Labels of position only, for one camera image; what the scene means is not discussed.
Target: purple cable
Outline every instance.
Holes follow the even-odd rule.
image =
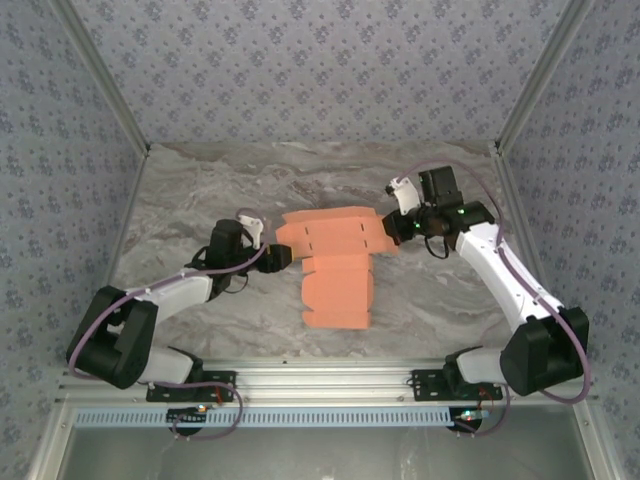
[[[247,213],[249,213],[251,215],[254,215],[255,217],[259,218],[265,224],[265,232],[264,233],[265,234],[267,233],[266,222],[264,221],[263,217],[260,214],[258,214],[257,212],[255,212],[254,210],[251,210],[249,208],[244,208],[244,209],[238,210],[238,212],[240,212],[240,211],[247,212]],[[84,373],[79,373],[79,372],[76,371],[76,363],[78,361],[78,356],[80,355],[80,352],[82,351],[84,346],[87,344],[87,342],[89,341],[91,336],[95,333],[95,331],[98,329],[98,327],[102,324],[102,322],[104,322],[109,315],[111,315],[113,312],[115,312],[117,309],[119,309],[122,305],[127,303],[129,300],[133,299],[134,297],[138,297],[138,296],[140,296],[140,295],[142,295],[142,294],[144,294],[146,292],[150,292],[151,290],[155,290],[155,289],[161,288],[161,287],[166,287],[167,285],[171,285],[172,283],[179,282],[184,278],[202,277],[202,276],[205,276],[205,275],[223,275],[225,273],[237,272],[238,270],[242,270],[243,268],[248,267],[249,265],[254,263],[256,260],[258,260],[258,258],[260,258],[260,256],[266,250],[266,248],[267,248],[267,244],[263,243],[260,246],[260,249],[256,252],[256,254],[253,257],[251,257],[246,262],[241,263],[240,265],[236,265],[235,267],[221,268],[221,269],[216,269],[216,270],[194,270],[192,272],[187,272],[187,273],[184,273],[184,274],[178,273],[178,274],[174,275],[173,277],[165,278],[164,280],[160,280],[159,282],[156,282],[156,283],[154,283],[152,285],[149,285],[147,288],[141,288],[141,289],[138,289],[138,290],[135,290],[135,291],[133,291],[131,293],[126,294],[124,297],[122,297],[120,300],[117,300],[116,302],[114,302],[104,312],[102,312],[100,315],[98,315],[98,317],[94,320],[94,322],[91,324],[91,326],[84,333],[82,338],[80,338],[80,341],[78,342],[78,345],[76,345],[76,348],[73,350],[73,353],[71,354],[71,358],[69,358],[69,372],[71,373],[71,375],[73,375],[76,378],[83,378],[83,379],[87,379],[87,380],[96,379],[92,375],[86,375]]]
[[[502,426],[504,425],[504,419],[507,418],[507,414],[509,412],[509,408],[511,407],[511,392],[509,391],[509,385],[507,385],[506,383],[503,383],[502,386],[504,387],[504,395],[505,398],[507,399],[507,404],[504,406],[504,410],[502,411],[502,415],[500,416],[500,420],[497,421],[497,423],[489,428],[488,430],[485,430],[483,432],[477,432],[476,430],[474,430],[472,427],[470,427],[469,425],[466,425],[462,422],[458,422],[456,420],[453,421],[453,423],[455,423],[457,426],[464,428],[465,430],[469,430],[469,433],[466,435],[471,435],[474,437],[486,437],[487,435],[491,435],[492,433],[497,432],[498,430],[500,430],[502,428]]]
[[[462,168],[463,170],[466,170],[476,180],[476,182],[478,182],[478,184],[482,187],[482,190],[484,190],[484,193],[489,197],[489,199],[491,200],[491,203],[493,204],[496,211],[498,212],[498,218],[500,220],[498,224],[498,233],[496,234],[496,248],[498,250],[498,255],[500,256],[502,263],[507,268],[507,270],[509,270],[509,273],[511,273],[513,278],[515,278],[516,281],[522,286],[522,288],[524,288],[532,297],[536,298],[538,296],[538,293],[516,271],[516,269],[511,264],[511,262],[507,258],[507,255],[504,253],[504,250],[501,247],[502,240],[504,240],[504,220],[505,220],[504,212],[502,211],[502,208],[500,208],[500,205],[498,204],[495,197],[491,194],[491,190],[489,189],[489,187],[484,183],[484,181],[480,178],[480,175],[475,170],[473,170],[471,167],[468,167],[467,165],[465,165],[464,163],[458,160],[453,160],[446,157],[435,158],[432,160],[424,160],[412,165],[411,167],[409,167],[407,170],[405,170],[398,176],[398,181],[402,180],[408,175],[411,175],[418,168],[421,168],[426,165],[432,165],[434,163],[450,163],[450,164],[456,165]],[[566,320],[562,318],[562,316],[558,312],[556,312],[551,307],[551,305],[549,305],[543,298],[537,299],[537,302],[540,305],[542,305],[542,308],[544,308],[549,313],[549,315],[553,317],[553,319],[556,322],[558,322],[562,330],[564,330],[564,332],[569,337],[569,340],[571,340],[573,347],[576,349],[576,352],[578,353],[578,358],[580,358],[580,364],[582,365],[582,371],[584,373],[582,390],[578,395],[576,395],[573,398],[558,397],[557,395],[549,393],[546,390],[541,390],[541,393],[545,395],[547,398],[555,400],[556,402],[559,402],[559,403],[564,403],[566,405],[573,405],[575,403],[581,402],[582,400],[587,398],[587,395],[589,395],[589,389],[591,388],[591,367],[589,365],[589,360],[587,359],[587,354],[585,353],[584,348],[582,348],[582,344],[580,343],[580,340],[578,340],[578,337],[573,332],[573,330],[571,330],[571,327],[566,322]]]
[[[242,420],[242,413],[244,411],[244,403],[242,401],[242,396],[240,395],[240,392],[238,392],[238,390],[236,390],[234,387],[232,387],[229,384],[226,384],[223,382],[196,382],[196,383],[156,382],[156,385],[159,385],[161,387],[167,387],[167,388],[203,388],[203,387],[224,388],[225,390],[230,391],[233,394],[233,396],[238,399],[238,414],[236,415],[236,418],[233,419],[233,423],[229,427],[225,428],[223,431],[214,433],[211,435],[199,435],[197,437],[185,437],[184,435],[180,435],[177,431],[177,427],[178,427],[178,423],[180,423],[180,420],[182,420],[182,418],[185,416],[185,414],[182,413],[176,417],[176,419],[173,421],[173,424],[171,425],[171,431],[174,433],[174,435],[177,438],[181,438],[183,440],[198,440],[198,441],[217,440],[218,438],[226,437],[227,435],[233,433],[236,430],[236,428],[238,428],[238,424]]]

